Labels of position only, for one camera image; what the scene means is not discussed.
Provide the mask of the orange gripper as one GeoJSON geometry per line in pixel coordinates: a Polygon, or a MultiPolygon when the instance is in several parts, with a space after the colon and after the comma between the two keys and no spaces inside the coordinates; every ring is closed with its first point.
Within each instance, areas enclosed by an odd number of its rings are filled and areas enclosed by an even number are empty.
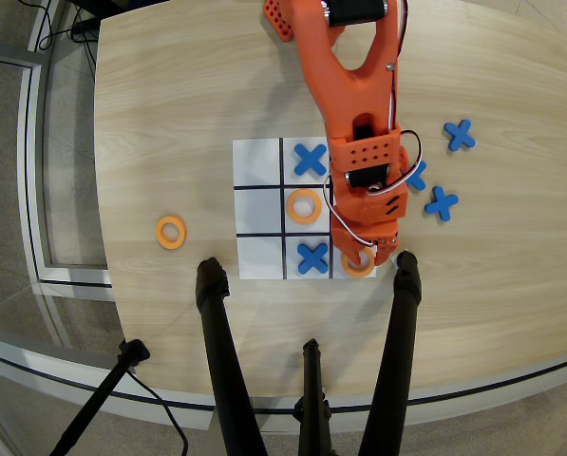
{"type": "Polygon", "coordinates": [[[408,205],[406,186],[379,196],[369,196],[365,188],[351,190],[340,182],[332,186],[334,245],[351,262],[360,262],[360,253],[376,246],[374,264],[382,265],[399,245],[399,220],[408,205]]]}

